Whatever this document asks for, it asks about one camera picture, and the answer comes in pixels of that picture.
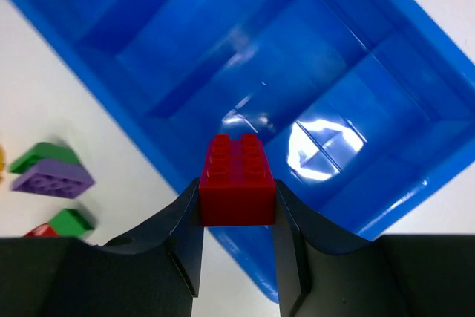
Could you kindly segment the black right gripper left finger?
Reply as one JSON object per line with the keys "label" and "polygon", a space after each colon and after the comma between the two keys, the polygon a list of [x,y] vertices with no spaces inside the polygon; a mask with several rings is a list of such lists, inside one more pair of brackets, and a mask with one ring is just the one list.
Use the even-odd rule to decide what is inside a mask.
{"label": "black right gripper left finger", "polygon": [[200,288],[199,182],[104,246],[1,240],[3,316],[190,316]]}

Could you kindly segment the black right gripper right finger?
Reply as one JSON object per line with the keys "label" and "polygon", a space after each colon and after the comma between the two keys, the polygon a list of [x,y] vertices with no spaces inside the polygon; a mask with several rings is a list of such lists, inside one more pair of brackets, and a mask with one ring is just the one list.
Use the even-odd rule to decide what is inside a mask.
{"label": "black right gripper right finger", "polygon": [[273,247],[282,316],[472,316],[474,237],[347,231],[277,180]]}

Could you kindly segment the green duplo brick number three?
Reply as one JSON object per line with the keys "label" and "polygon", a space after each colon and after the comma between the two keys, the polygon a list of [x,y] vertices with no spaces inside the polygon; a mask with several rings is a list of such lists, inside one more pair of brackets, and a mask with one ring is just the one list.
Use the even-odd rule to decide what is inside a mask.
{"label": "green duplo brick number three", "polygon": [[75,209],[61,210],[48,223],[62,237],[82,238],[94,230],[93,225]]}

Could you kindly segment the red rectangular duplo brick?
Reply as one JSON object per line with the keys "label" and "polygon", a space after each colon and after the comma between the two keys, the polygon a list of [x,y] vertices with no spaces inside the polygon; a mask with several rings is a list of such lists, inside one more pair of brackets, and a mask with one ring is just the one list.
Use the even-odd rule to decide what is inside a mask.
{"label": "red rectangular duplo brick", "polygon": [[262,142],[254,134],[227,134],[209,143],[199,184],[206,227],[268,226],[275,222],[275,181]]}

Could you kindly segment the red rounded duplo brick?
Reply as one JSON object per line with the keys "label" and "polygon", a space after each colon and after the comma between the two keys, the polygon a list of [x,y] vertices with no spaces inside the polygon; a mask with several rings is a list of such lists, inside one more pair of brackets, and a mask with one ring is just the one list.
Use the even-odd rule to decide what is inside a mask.
{"label": "red rounded duplo brick", "polygon": [[43,223],[30,230],[24,237],[55,238],[59,237],[59,234],[49,223]]}

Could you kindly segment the purple duplo brick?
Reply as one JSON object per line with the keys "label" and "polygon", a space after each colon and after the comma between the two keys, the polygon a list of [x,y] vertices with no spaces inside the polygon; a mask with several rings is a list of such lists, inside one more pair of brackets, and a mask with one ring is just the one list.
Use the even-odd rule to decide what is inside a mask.
{"label": "purple duplo brick", "polygon": [[94,179],[81,165],[42,159],[17,177],[10,189],[14,192],[75,199],[93,184]]}

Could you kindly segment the green sloped duplo brick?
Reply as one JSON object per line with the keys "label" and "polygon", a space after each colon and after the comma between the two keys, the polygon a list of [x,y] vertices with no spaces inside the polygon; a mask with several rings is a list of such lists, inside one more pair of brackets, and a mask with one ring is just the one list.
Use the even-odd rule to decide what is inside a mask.
{"label": "green sloped duplo brick", "polygon": [[22,156],[16,158],[9,166],[9,172],[23,174],[38,161],[53,159],[70,164],[80,164],[75,152],[65,146],[53,143],[39,142],[27,150]]}

